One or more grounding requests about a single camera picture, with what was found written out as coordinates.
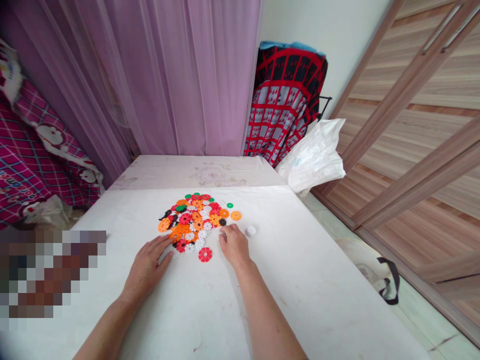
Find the left hand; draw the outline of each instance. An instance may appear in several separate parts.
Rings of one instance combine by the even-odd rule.
[[[173,251],[169,252],[159,264],[160,256],[172,242],[173,239],[165,235],[157,236],[143,245],[135,256],[130,274],[120,294],[120,300],[133,305],[140,305],[145,300],[162,279],[172,261]]]

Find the white table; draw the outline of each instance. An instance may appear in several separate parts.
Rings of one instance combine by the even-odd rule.
[[[71,305],[55,308],[50,319],[24,319],[26,329],[6,334],[7,358],[71,359],[119,295],[137,251],[158,234],[159,215],[196,191],[233,203],[240,229],[257,228],[250,255],[310,359],[429,359],[262,158],[153,155],[140,156],[76,224],[107,231],[106,256],[88,269]],[[239,285],[218,233],[206,241],[209,262],[185,253],[172,261],[131,324],[121,359],[252,356]]]

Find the floor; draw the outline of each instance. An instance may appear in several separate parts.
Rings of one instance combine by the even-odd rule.
[[[360,239],[311,193],[302,201],[332,238]],[[480,359],[480,349],[403,278],[400,282],[399,299],[398,305],[390,306],[391,311],[433,360]]]

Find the bag strap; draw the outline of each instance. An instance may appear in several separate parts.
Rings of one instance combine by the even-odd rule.
[[[386,288],[381,289],[378,293],[382,298],[385,300],[385,302],[388,305],[397,305],[399,303],[399,289],[400,289],[400,274],[399,271],[397,270],[397,266],[393,261],[390,261],[384,257],[377,257],[376,258],[380,264],[387,264],[388,268],[390,269],[391,276],[393,277],[393,282],[395,284],[395,290],[396,290],[396,295],[395,298],[393,299],[386,299],[383,298],[382,294],[384,293]],[[386,278],[385,279],[386,286],[388,287],[390,284],[390,279]]]

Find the purple curtain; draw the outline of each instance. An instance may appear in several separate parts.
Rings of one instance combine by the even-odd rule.
[[[39,90],[115,179],[129,148],[242,154],[261,3],[12,0],[0,20]]]

